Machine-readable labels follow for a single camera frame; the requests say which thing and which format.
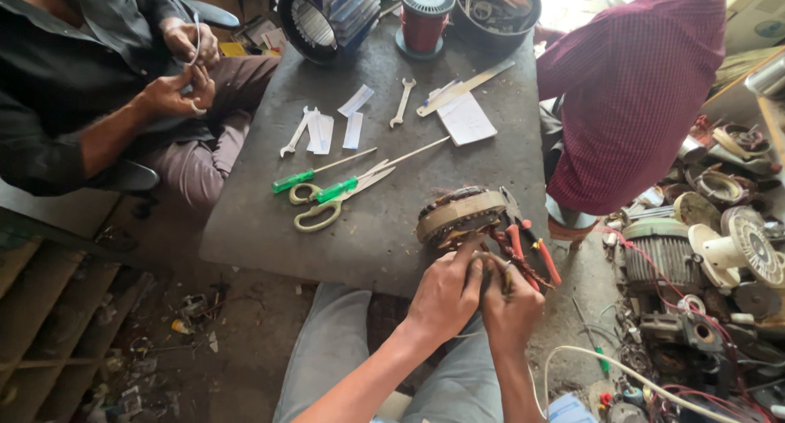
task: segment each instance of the maroon checkered shirt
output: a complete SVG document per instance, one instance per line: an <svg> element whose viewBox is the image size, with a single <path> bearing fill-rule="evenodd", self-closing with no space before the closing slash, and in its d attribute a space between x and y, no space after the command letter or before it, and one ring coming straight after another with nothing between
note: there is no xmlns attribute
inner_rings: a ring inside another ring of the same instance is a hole
<svg viewBox="0 0 785 423"><path fill-rule="evenodd" d="M725 0L636 0L537 59L540 101L564 95L564 153L547 192L607 215L668 171L722 64Z"/></svg>

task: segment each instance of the man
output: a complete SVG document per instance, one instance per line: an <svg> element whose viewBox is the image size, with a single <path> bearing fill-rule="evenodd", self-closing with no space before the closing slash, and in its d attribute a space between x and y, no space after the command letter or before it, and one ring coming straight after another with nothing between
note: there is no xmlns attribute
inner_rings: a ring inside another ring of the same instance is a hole
<svg viewBox="0 0 785 423"><path fill-rule="evenodd" d="M278 61L221 59L193 13L181 0L0 0L3 180L60 195L99 187L124 157L209 214Z"/></svg>
<svg viewBox="0 0 785 423"><path fill-rule="evenodd" d="M473 259L484 239L466 241L427 269L408 316L371 357L370 291L321 284L289 360L273 422L368 423L398 383L458 333L462 338L447 345L446 357L402 422L543 421L525 350L545 298L515 266L490 254ZM475 313L484 267L491 280L480 319ZM512 275L509 295L502 294L505 271Z"/></svg>
<svg viewBox="0 0 785 423"><path fill-rule="evenodd" d="M602 216L659 181L714 82L724 29L725 0L636 0L567 35L536 29L550 43L537 59L540 101L564 95L564 129L543 121L548 195Z"/></svg>

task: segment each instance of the green scissors handle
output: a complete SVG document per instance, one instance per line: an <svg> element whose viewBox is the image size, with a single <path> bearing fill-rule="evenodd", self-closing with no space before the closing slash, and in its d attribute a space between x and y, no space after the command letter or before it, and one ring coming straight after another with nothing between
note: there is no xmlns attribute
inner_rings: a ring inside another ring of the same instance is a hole
<svg viewBox="0 0 785 423"><path fill-rule="evenodd" d="M343 200L332 199L332 200L328 200L323 204L319 204L315 207L312 207L310 210L306 211L305 213L301 213L294 217L294 228L297 229L297 231L300 231L301 233L313 233L314 231L319 231L320 229L327 227L331 223L335 222L335 219L339 218L339 216L341 215L341 204L343 204ZM303 219L315 218L327 210L333 210L333 215L321 223L318 223L316 225L309 225L308 227L300 223L300 221Z"/></svg>
<svg viewBox="0 0 785 423"><path fill-rule="evenodd" d="M308 196L299 197L297 195L297 190L301 188L307 188L309 190ZM319 191L322 191L322 189L320 189L319 187L313 184L308 184L308 183L297 184L296 186L292 187L289 190L289 202L291 202L292 205L303 205L309 202L313 202L314 200L316 200L316 194L319 193Z"/></svg>

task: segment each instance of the open-end wrench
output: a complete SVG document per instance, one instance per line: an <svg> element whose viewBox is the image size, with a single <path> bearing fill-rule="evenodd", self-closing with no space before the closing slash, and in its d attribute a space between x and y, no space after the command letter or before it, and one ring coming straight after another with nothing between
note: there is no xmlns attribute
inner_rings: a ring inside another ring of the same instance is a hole
<svg viewBox="0 0 785 423"><path fill-rule="evenodd" d="M406 82L406 78L404 78L404 96L400 98L400 104L398 105L398 114L390 119L390 128L395 128L395 124L403 124L404 120L404 110L406 110L406 103L409 101L409 92L411 91L411 87L417 85L417 81L412 79L410 83Z"/></svg>
<svg viewBox="0 0 785 423"><path fill-rule="evenodd" d="M289 144L286 147L281 148L281 157L286 152L294 153L294 147L297 146L297 142L300 140L300 136L302 136L302 132L305 131L305 128L308 127L308 114L310 113L308 110L308 106L302 108L303 116L302 121L300 121L300 125L297 127L297 130L294 132L294 136L292 136L292 140L289 141Z"/></svg>

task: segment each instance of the grey table top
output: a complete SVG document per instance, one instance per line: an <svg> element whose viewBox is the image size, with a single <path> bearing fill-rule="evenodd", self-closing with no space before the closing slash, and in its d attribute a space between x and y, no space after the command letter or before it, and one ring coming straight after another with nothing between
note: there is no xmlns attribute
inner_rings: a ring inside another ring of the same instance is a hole
<svg viewBox="0 0 785 423"><path fill-rule="evenodd" d="M417 115L428 92L456 76L471 79L504 59L477 52L448 32L443 54L431 61L413 61L397 51L398 20L386 16L382 21L351 66L319 67L287 48L205 228L202 259L412 297L423 271L438 254L417 242L417 214L438 196L434 189L465 185L507 186L535 232L550 239L531 37L511 55L515 66L473 91L498 130L495 137L460 148L447 141L411 157L348 199L341 217L326 229L311 234L294 229L294 217L309 207L292 206L287 192L273 194L272 181L378 147L375 153L317 174L312 183L324 188L446 136L436 113ZM389 120L404 91L402 78L416 79L417 86L411 91L404 124L391 130ZM363 84L375 94L359 110L364 115L359 150L343 149L347 120L337 108ZM318 107L335 118L330 154L306 152L306 130L297 152L281 159L279 150L289 143L304 106ZM546 275L531 250L527 255Z"/></svg>

